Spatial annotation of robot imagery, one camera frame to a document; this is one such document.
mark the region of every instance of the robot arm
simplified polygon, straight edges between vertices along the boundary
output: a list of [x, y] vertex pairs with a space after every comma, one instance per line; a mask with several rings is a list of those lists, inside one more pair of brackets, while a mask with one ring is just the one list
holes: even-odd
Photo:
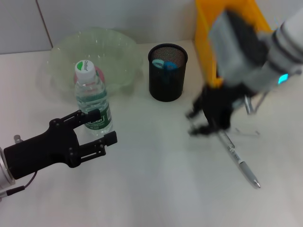
[[232, 11], [223, 12], [214, 22], [209, 39], [216, 55], [217, 72], [223, 85], [203, 87], [201, 95], [187, 115], [191, 119], [204, 112], [208, 124], [190, 131], [208, 135], [230, 128], [233, 111], [245, 105], [252, 111], [250, 99], [267, 93], [293, 75], [303, 65], [303, 9], [272, 33], [256, 34]]
[[[0, 149], [0, 190], [19, 179], [55, 163], [75, 168], [81, 163], [106, 154], [105, 146], [117, 143], [116, 132], [106, 134], [94, 142], [79, 145], [74, 129], [101, 118], [98, 109], [82, 113], [78, 110], [61, 119], [49, 122], [48, 130], [36, 137]], [[0, 193], [0, 198], [22, 191], [26, 186]]]

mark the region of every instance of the table surface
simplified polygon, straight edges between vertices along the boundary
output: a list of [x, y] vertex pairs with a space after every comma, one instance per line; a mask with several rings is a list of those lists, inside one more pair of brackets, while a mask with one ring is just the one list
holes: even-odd
[[[202, 87], [192, 41], [182, 96], [162, 103], [148, 91], [147, 54], [133, 89], [110, 97], [118, 143], [75, 169], [55, 164], [23, 192], [0, 202], [3, 227], [301, 227], [303, 226], [303, 89], [301, 77], [270, 93], [255, 116], [238, 110], [230, 133], [261, 189], [244, 177], [215, 136], [189, 137], [184, 114]], [[49, 52], [0, 55], [2, 148], [20, 134], [41, 134], [48, 122], [77, 109], [44, 73]], [[201, 116], [197, 123], [205, 122]], [[84, 127], [80, 144], [94, 140]], [[31, 175], [17, 181], [26, 184]]]

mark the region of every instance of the clear plastic bowl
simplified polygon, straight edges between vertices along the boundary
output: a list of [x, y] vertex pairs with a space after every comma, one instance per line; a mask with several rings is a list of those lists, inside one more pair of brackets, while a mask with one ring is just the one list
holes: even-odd
[[143, 63], [133, 39], [92, 27], [64, 38], [51, 50], [48, 70], [61, 91], [74, 90], [74, 67], [81, 60], [90, 60], [101, 69], [109, 93], [132, 84]]

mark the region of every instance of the white wall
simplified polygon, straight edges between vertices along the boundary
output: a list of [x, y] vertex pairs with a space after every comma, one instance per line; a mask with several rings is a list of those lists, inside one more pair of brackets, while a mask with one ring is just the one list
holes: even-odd
[[303, 0], [255, 0], [255, 2], [273, 30], [303, 7]]
[[122, 31], [139, 43], [192, 39], [194, 0], [39, 0], [53, 44], [89, 26]]
[[0, 54], [50, 48], [35, 0], [0, 0]]

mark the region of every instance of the bottle label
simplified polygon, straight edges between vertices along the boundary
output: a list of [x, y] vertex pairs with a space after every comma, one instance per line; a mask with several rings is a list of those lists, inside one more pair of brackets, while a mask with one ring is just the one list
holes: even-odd
[[99, 130], [103, 129], [110, 123], [112, 119], [112, 115], [110, 113], [109, 105], [107, 105], [106, 109], [103, 110], [101, 113], [101, 119], [95, 122], [89, 122], [85, 124], [86, 127], [92, 130]]

